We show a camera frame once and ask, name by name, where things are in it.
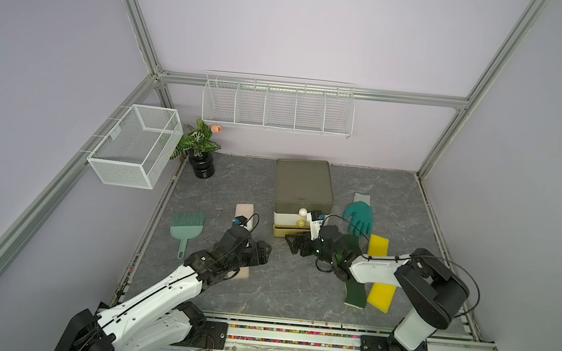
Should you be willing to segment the pink sponge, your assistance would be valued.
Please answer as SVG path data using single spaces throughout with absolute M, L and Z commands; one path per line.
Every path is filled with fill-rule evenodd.
M 249 273 L 250 273 L 250 268 L 243 267 L 239 270 L 238 274 L 234 277 L 234 280 L 247 279 L 249 278 Z
M 250 223 L 249 226 L 254 225 L 254 218 L 252 218 L 252 215 L 255 213 L 255 206 L 252 203 L 237 203 L 236 210 L 234 212 L 235 217 L 244 216 Z

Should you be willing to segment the olive three-drawer storage box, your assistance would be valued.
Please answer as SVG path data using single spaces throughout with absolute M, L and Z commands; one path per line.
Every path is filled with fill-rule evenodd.
M 309 159 L 278 159 L 276 164 L 273 235 L 310 231 L 309 215 L 330 215 L 334 207 L 330 164 Z

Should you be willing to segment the green yellow sponge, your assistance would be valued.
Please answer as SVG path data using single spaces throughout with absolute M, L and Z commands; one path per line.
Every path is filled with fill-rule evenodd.
M 345 283 L 345 287 L 345 305 L 357 309 L 366 308 L 368 296 L 365 285 L 358 282 L 348 281 Z

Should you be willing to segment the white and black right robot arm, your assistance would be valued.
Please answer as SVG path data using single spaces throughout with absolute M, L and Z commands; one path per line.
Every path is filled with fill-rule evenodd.
M 411 311 L 379 349 L 363 341 L 363 351 L 428 351 L 427 339 L 447 329 L 470 296 L 464 281 L 426 249 L 373 257 L 362 250 L 357 236 L 341 233 L 332 225 L 309 234 L 288 234 L 285 241 L 294 255 L 326 262 L 330 266 L 327 272 L 350 286 L 378 283 L 403 290 Z

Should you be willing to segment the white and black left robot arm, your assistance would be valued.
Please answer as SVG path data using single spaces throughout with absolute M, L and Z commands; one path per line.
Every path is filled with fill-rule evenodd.
M 156 351 L 187 339 L 206 322 L 192 299 L 244 267 L 266 264 L 272 246 L 232 226 L 210 250 L 191 254 L 167 277 L 133 298 L 70 319 L 54 351 Z

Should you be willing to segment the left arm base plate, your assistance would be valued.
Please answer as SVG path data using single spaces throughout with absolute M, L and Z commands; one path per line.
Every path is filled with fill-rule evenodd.
M 208 350 L 223 350 L 227 341 L 227 323 L 208 321 L 193 326 L 184 340 L 174 344 L 179 347 L 196 347 Z

